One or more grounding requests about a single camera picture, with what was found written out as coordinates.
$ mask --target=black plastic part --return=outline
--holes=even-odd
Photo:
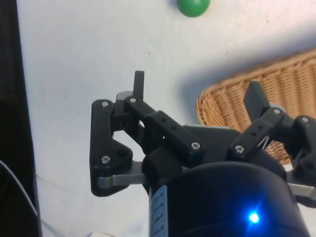
[[[169,237],[310,236],[287,184],[264,168],[204,164],[166,186]],[[249,220],[253,212],[256,224]]]
[[[265,92],[257,81],[249,83],[243,102],[251,121],[259,118],[270,108]]]
[[[282,122],[284,112],[277,108],[269,108],[261,117],[257,118],[234,142],[231,144],[228,156],[239,161],[248,161],[263,146],[265,149],[274,136],[275,127]]]
[[[201,164],[227,161],[227,150],[230,144],[240,135],[240,132],[227,128],[184,126],[184,128],[201,140],[206,147]],[[143,173],[152,189],[159,187],[168,180],[182,174],[186,164],[179,154],[167,149],[168,141],[148,154],[143,160]],[[258,151],[248,161],[269,170],[286,181],[284,167],[264,151]]]
[[[133,97],[144,99],[144,71],[136,71],[134,76]]]
[[[132,164],[132,150],[112,138],[112,113],[113,103],[111,101],[96,100],[93,102],[90,135],[90,180],[92,193],[99,197],[112,195],[128,186],[103,190],[98,187],[97,179],[128,171]],[[103,156],[109,156],[110,161],[102,163]]]
[[[162,111],[155,111],[143,100],[133,97],[125,99],[125,107],[134,117],[144,123],[143,151],[149,154],[161,145],[163,139],[166,146],[182,159],[187,167],[201,163],[205,153],[203,143],[188,132],[183,126]],[[194,149],[192,143],[198,143],[200,148]]]
[[[299,182],[316,186],[316,121],[298,116],[293,131],[292,141],[285,146],[291,154],[293,176]]]
[[[201,164],[205,149],[202,141],[178,124],[162,111],[157,111],[146,117],[146,124],[157,127],[165,139],[165,145],[174,151],[187,167]],[[200,148],[194,149],[192,143],[198,143]]]

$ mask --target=silver metal bracket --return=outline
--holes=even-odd
[[[142,173],[142,163],[137,161],[133,161],[131,169],[126,173],[110,177],[99,177],[97,180],[98,187],[101,189],[145,183],[146,177]]]
[[[294,196],[305,197],[316,203],[316,188],[311,186],[288,184]]]

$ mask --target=white table surface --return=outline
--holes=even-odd
[[[98,198],[89,183],[91,103],[131,90],[135,70],[146,102],[185,124],[203,88],[316,46],[315,0],[213,0],[194,19],[171,0],[18,0],[18,12],[44,237],[147,236],[142,187]],[[316,233],[316,210],[302,211]]]

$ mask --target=wicker basket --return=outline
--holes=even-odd
[[[199,121],[207,126],[228,126],[244,131],[250,120],[243,104],[248,84],[259,81],[270,103],[281,105],[295,118],[316,118],[316,49],[278,60],[213,85],[202,92],[196,103]],[[281,143],[271,143],[267,151],[280,163],[289,162]]]

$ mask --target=white cable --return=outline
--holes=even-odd
[[[9,174],[11,175],[11,177],[14,179],[14,181],[17,183],[17,185],[19,186],[19,188],[21,189],[24,197],[27,199],[27,201],[29,202],[30,207],[32,208],[34,214],[36,216],[38,216],[38,212],[36,211],[29,195],[26,193],[24,187],[22,186],[22,184],[20,183],[20,181],[18,180],[18,178],[15,176],[15,174],[13,173],[13,171],[5,164],[3,163],[2,160],[0,160],[0,164],[9,172]]]
[[[38,216],[38,212],[36,211],[35,206],[33,205],[33,203],[32,203],[32,201],[31,201],[29,195],[27,194],[27,192],[25,191],[23,185],[22,185],[21,182],[18,180],[18,178],[15,176],[15,174],[13,173],[13,171],[5,164],[2,160],[0,160],[0,165],[2,165],[3,168],[5,168],[6,171],[9,172],[9,174],[11,175],[11,177],[14,179],[14,181],[16,182],[16,184],[19,186],[20,190],[22,191],[24,197],[25,197],[26,200],[28,201],[28,203],[29,203],[30,207],[32,208],[34,214],[35,214],[36,216]],[[47,224],[47,223],[46,223],[45,221],[43,221],[43,220],[41,220],[41,222],[52,232],[52,227],[51,227],[49,224]]]

